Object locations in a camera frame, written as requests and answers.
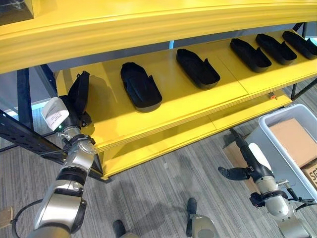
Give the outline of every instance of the brown cardboard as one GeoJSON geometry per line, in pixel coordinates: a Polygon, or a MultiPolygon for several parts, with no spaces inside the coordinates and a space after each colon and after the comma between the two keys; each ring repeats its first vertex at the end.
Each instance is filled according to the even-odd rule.
{"type": "Polygon", "coordinates": [[[300,168],[317,158],[316,142],[296,119],[270,126],[270,130],[300,168]]]}
{"type": "MultiPolygon", "coordinates": [[[[232,142],[227,147],[223,149],[229,161],[232,163],[233,167],[242,167],[246,168],[247,162],[244,160],[239,147],[236,145],[236,142],[232,142]]],[[[257,192],[260,193],[256,185],[253,183],[252,179],[244,180],[244,183],[248,187],[251,193],[257,192]]]]}
{"type": "Polygon", "coordinates": [[[304,169],[302,169],[302,171],[317,190],[317,160],[314,163],[306,166],[304,169]]]}

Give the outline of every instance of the yellow shelving unit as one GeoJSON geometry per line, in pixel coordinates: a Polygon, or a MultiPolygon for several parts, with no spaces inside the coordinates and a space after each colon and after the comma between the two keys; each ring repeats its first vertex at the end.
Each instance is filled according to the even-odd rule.
{"type": "Polygon", "coordinates": [[[263,95],[237,104],[229,110],[221,110],[125,145],[112,147],[100,155],[103,179],[291,103],[281,90],[274,93],[276,99],[271,100],[268,95],[263,95]]]}
{"type": "Polygon", "coordinates": [[[32,0],[0,26],[0,73],[206,34],[317,20],[317,0],[32,0]]]}
{"type": "MultiPolygon", "coordinates": [[[[268,33],[282,42],[283,31],[268,33]]],[[[240,37],[254,47],[256,35],[240,37]]],[[[102,159],[104,179],[132,166],[257,117],[291,100],[280,91],[317,75],[317,59],[298,58],[279,65],[272,58],[266,72],[251,72],[229,47],[230,39],[186,47],[208,58],[221,76],[210,90],[194,86],[176,61],[176,50],[148,53],[84,65],[56,73],[59,95],[67,94],[76,75],[87,71],[90,88],[87,112],[91,135],[102,159]],[[153,75],[163,101],[150,113],[135,111],[120,78],[121,66],[133,61],[153,75]],[[267,93],[277,96],[271,100],[267,93]]]]}

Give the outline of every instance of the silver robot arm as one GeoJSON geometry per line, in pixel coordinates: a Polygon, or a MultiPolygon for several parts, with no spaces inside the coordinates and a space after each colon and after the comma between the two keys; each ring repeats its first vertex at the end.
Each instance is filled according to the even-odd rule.
{"type": "MultiPolygon", "coordinates": [[[[59,136],[63,137],[68,156],[41,202],[34,220],[34,230],[28,238],[70,238],[83,223],[87,205],[82,199],[83,187],[94,162],[96,150],[93,139],[82,134],[80,130],[81,125],[87,125],[90,120],[88,117],[79,119],[78,111],[83,112],[85,102],[79,101],[79,107],[74,108],[74,100],[71,101],[70,98],[77,99],[78,94],[83,96],[83,91],[87,90],[88,76],[85,71],[78,75],[73,84],[74,90],[72,91],[73,87],[70,89],[72,93],[52,98],[42,109],[48,126],[59,131],[59,136]]],[[[126,233],[125,230],[122,235],[120,236],[124,238],[138,237],[126,233]]]]}
{"type": "Polygon", "coordinates": [[[246,180],[251,177],[260,194],[252,193],[250,201],[255,207],[266,207],[285,238],[316,238],[308,224],[295,216],[293,206],[279,186],[286,186],[294,200],[304,202],[304,206],[315,205],[314,200],[298,199],[287,180],[276,182],[272,169],[260,148],[255,143],[248,145],[234,129],[230,129],[230,131],[235,136],[236,144],[248,167],[232,169],[219,167],[219,172],[231,180],[246,180]]]}
{"type": "Polygon", "coordinates": [[[96,150],[75,126],[66,128],[62,135],[72,141],[68,156],[56,180],[49,187],[34,220],[34,231],[28,238],[69,238],[80,229],[86,210],[82,199],[83,186],[94,161],[96,150]]]}

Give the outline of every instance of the black shoe insert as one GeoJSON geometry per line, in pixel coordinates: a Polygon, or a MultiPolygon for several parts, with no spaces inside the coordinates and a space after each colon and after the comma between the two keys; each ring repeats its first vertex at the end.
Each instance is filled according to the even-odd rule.
{"type": "Polygon", "coordinates": [[[300,35],[291,31],[284,31],[282,36],[287,43],[309,60],[317,57],[317,46],[310,39],[305,40],[300,35]]]}
{"type": "Polygon", "coordinates": [[[146,113],[160,106],[162,96],[153,77],[148,77],[141,66],[133,62],[124,63],[121,69],[121,78],[124,89],[136,110],[146,113]]]}
{"type": "Polygon", "coordinates": [[[271,61],[258,47],[254,49],[249,43],[240,39],[232,39],[230,47],[238,57],[254,72],[263,72],[272,65],[271,61]]]}
{"type": "Polygon", "coordinates": [[[176,59],[197,87],[211,89],[219,82],[220,76],[208,59],[202,61],[197,54],[186,49],[177,50],[176,59]]]}
{"type": "Polygon", "coordinates": [[[270,56],[272,56],[277,62],[283,65],[290,64],[297,55],[286,45],[285,41],[280,44],[273,37],[258,34],[256,41],[270,56]]]}

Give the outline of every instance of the gray storage bin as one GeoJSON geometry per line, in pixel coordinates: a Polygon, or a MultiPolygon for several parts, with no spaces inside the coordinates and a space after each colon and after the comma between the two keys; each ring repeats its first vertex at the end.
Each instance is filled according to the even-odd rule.
{"type": "Polygon", "coordinates": [[[254,142],[261,148],[272,167],[276,181],[287,179],[298,196],[303,199],[314,198],[317,201],[317,191],[269,129],[269,126],[292,118],[295,118],[313,140],[317,141],[317,118],[302,104],[295,104],[260,117],[259,126],[246,140],[249,144],[254,142]]]}

